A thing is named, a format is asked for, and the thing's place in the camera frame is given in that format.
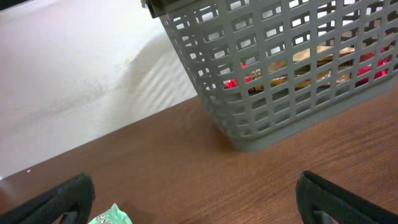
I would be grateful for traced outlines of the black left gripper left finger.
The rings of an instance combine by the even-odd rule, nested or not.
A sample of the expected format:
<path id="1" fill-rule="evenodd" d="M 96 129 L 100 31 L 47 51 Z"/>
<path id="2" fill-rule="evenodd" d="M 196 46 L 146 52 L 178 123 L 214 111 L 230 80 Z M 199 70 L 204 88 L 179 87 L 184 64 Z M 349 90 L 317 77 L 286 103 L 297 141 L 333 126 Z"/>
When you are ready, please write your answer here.
<path id="1" fill-rule="evenodd" d="M 90 175 L 78 174 L 54 188 L 1 215 L 1 223 L 86 224 L 95 201 L 95 186 Z"/>

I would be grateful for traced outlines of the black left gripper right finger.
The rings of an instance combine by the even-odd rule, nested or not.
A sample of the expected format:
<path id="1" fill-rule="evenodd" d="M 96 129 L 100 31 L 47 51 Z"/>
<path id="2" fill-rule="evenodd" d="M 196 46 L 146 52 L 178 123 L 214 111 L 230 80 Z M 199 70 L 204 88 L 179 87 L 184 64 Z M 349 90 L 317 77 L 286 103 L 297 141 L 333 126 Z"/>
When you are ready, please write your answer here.
<path id="1" fill-rule="evenodd" d="M 295 187 L 297 208 L 305 224 L 397 223 L 397 214 L 309 171 L 302 172 Z"/>

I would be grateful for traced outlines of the orange spaghetti pasta package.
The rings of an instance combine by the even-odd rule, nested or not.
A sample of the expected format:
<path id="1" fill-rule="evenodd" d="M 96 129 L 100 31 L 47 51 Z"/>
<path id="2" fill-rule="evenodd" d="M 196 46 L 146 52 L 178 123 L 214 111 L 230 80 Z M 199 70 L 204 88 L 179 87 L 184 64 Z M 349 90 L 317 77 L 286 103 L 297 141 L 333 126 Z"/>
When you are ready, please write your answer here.
<path id="1" fill-rule="evenodd" d="M 346 47 L 343 48 L 339 51 L 339 58 L 345 57 L 349 54 L 352 54 L 355 52 L 355 49 L 352 47 Z M 375 51 L 372 52 L 368 52 L 366 54 L 362 54 L 359 58 L 359 61 L 362 62 L 367 62 L 372 60 L 375 57 L 376 53 Z M 309 58 L 310 56 L 310 51 L 309 50 L 304 50 L 303 52 L 297 53 L 294 56 L 294 62 L 301 62 L 302 60 L 305 60 L 307 58 Z M 381 67 L 387 63 L 389 63 L 391 61 L 391 56 L 388 55 L 387 57 L 384 57 L 382 59 L 380 59 L 377 62 L 377 67 Z M 321 58 L 320 60 L 317 61 L 317 66 L 318 67 L 322 67 L 324 65 L 327 65 L 329 63 L 332 63 L 333 61 L 333 55 L 327 55 L 326 57 Z M 271 67 L 269 68 L 269 73 L 274 73 L 280 69 L 283 69 L 287 66 L 287 62 L 286 60 L 279 60 L 277 62 L 274 62 L 271 64 Z M 347 70 L 347 69 L 351 69 L 351 67 L 353 67 L 353 61 L 352 60 L 348 60 L 344 63 L 339 64 L 338 66 L 338 78 L 336 79 L 336 84 L 340 85 L 344 82 L 348 82 L 351 80 L 351 77 L 353 76 L 353 74 L 351 72 L 346 73 L 346 74 L 342 74 L 343 70 Z M 368 65 L 365 65 L 361 68 L 358 69 L 357 71 L 357 76 L 362 76 L 368 72 L 370 72 L 373 68 L 373 65 L 370 63 Z M 309 73 L 311 71 L 311 67 L 310 65 L 305 65 L 302 66 L 296 70 L 294 70 L 294 77 L 295 78 L 300 78 L 304 75 L 306 75 L 307 73 Z M 387 75 L 388 73 L 388 69 L 384 69 L 381 70 L 379 72 L 377 72 L 374 75 L 374 78 L 380 78 L 383 77 L 385 75 Z M 325 87 L 329 87 L 330 86 L 330 81 L 329 79 L 331 78 L 332 75 L 332 69 L 326 69 L 326 70 L 322 70 L 321 72 L 319 72 L 317 74 L 317 82 L 321 83 L 321 86 L 325 86 Z M 244 77 L 245 79 L 245 83 L 249 84 L 252 83 L 254 80 L 260 79 L 262 78 L 262 71 L 260 69 L 257 70 L 253 70 L 249 73 L 247 73 Z M 277 87 L 283 83 L 288 82 L 289 78 L 288 75 L 284 74 L 284 75 L 279 75 L 278 77 L 275 77 L 271 80 L 270 86 L 272 88 Z M 301 82 L 298 82 L 295 84 L 295 89 L 302 89 L 302 88 L 306 88 L 308 86 L 310 86 L 312 83 L 310 78 L 306 78 L 304 80 L 302 80 Z M 237 86 L 239 86 L 239 81 L 237 78 L 233 78 L 228 80 L 225 84 L 224 87 L 226 89 L 232 89 L 232 88 L 236 88 Z M 260 85 L 256 85 L 256 86 L 252 86 L 248 89 L 248 92 L 250 93 L 254 93 L 254 92 L 260 92 L 264 90 L 264 85 L 260 84 Z"/>

